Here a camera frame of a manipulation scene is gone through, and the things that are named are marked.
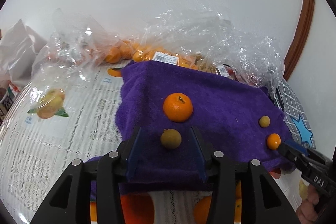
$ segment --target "finger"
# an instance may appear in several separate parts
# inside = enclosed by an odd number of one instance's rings
[[[305,218],[305,216],[302,213],[301,206],[299,206],[296,210],[296,215],[298,219],[300,220],[301,224],[313,224],[312,221],[309,221],[308,219]]]
[[[309,202],[313,203],[314,205],[316,205],[320,200],[319,193],[317,193],[317,190],[311,184],[308,185],[307,199],[308,199]]]
[[[310,203],[308,200],[303,200],[301,205],[301,211],[306,219],[310,221],[317,220],[317,213],[315,212],[314,205]]]

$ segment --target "orange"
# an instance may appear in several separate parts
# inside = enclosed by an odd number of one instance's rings
[[[236,185],[236,198],[242,198],[242,182],[240,180]]]
[[[125,43],[121,43],[120,47],[120,54],[123,59],[132,59],[132,48],[130,45],[127,45]]]
[[[117,70],[117,68],[114,68],[114,69],[108,69],[107,70],[107,73],[111,76],[114,76],[114,77],[121,77],[121,71],[120,70]]]
[[[194,207],[194,219],[196,224],[206,224],[211,204],[211,196],[206,196],[196,203]]]
[[[170,94],[163,102],[163,113],[173,122],[184,122],[193,113],[190,98],[183,93]]]
[[[236,199],[235,222],[242,221],[242,199]]]
[[[154,57],[155,52],[154,51],[150,51],[149,53],[146,54],[146,57],[144,58],[144,61],[149,61],[152,60]]]
[[[121,59],[120,50],[117,47],[113,47],[110,49],[109,54],[105,58],[105,61],[110,64],[118,63]]]
[[[267,146],[271,150],[278,149],[279,145],[281,144],[281,138],[278,134],[273,133],[267,137]]]
[[[90,202],[90,216],[91,221],[97,222],[97,203],[95,201]]]
[[[149,195],[122,195],[120,197],[126,224],[153,224],[154,204]]]
[[[143,51],[136,51],[135,54],[133,54],[133,60],[135,62],[141,62],[144,60],[145,54]]]

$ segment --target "small round fruit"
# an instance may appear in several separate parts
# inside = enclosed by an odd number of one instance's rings
[[[141,62],[143,61],[145,58],[145,54],[143,51],[136,51],[134,54],[133,54],[133,60],[135,62]]]
[[[236,198],[242,198],[242,182],[240,180],[236,185]]]
[[[242,221],[242,199],[238,198],[236,199],[236,208],[235,208],[235,222],[241,222]]]
[[[123,59],[132,59],[132,48],[130,45],[122,43],[119,47],[121,57]]]
[[[165,129],[160,137],[161,144],[167,149],[176,149],[182,142],[181,134],[175,129]]]
[[[196,203],[194,207],[194,220],[196,224],[206,224],[210,210],[211,196],[206,196]]]
[[[279,145],[281,144],[281,138],[278,134],[273,133],[267,137],[267,146],[271,150],[278,149]]]
[[[121,59],[120,50],[117,47],[112,47],[109,54],[106,56],[105,61],[110,64],[118,63]]]
[[[173,122],[184,122],[193,113],[190,98],[183,93],[170,94],[163,102],[163,113]]]
[[[260,119],[259,119],[259,125],[263,128],[265,127],[268,127],[270,124],[270,119],[268,116],[262,116]]]

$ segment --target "purple towel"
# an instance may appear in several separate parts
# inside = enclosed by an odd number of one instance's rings
[[[273,105],[265,90],[157,61],[132,62],[122,69],[122,76],[122,103],[116,124],[124,140],[132,135],[135,126],[143,127],[147,134],[133,183],[182,184],[200,190],[188,147],[191,126],[197,126],[205,141],[233,160],[259,159],[268,170],[287,163],[266,145],[271,133],[279,134],[282,141],[291,135],[283,112]],[[186,94],[193,103],[194,112],[183,123],[170,121],[162,110],[165,98],[175,92]],[[263,115],[270,117],[267,128],[258,124]],[[182,136],[181,145],[171,151],[160,143],[163,130],[168,128]]]

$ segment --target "clear plastic bag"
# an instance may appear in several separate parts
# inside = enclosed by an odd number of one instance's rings
[[[53,22],[56,32],[37,55],[31,74],[28,113],[42,119],[68,117],[63,107],[67,90],[91,87],[94,68],[119,43],[90,16],[64,15],[58,9]]]
[[[148,22],[133,60],[160,61],[176,57],[176,65],[215,72],[214,60],[219,64],[223,58],[222,48],[233,43],[232,32],[228,17],[209,8],[168,10]],[[157,52],[165,56],[157,57]]]

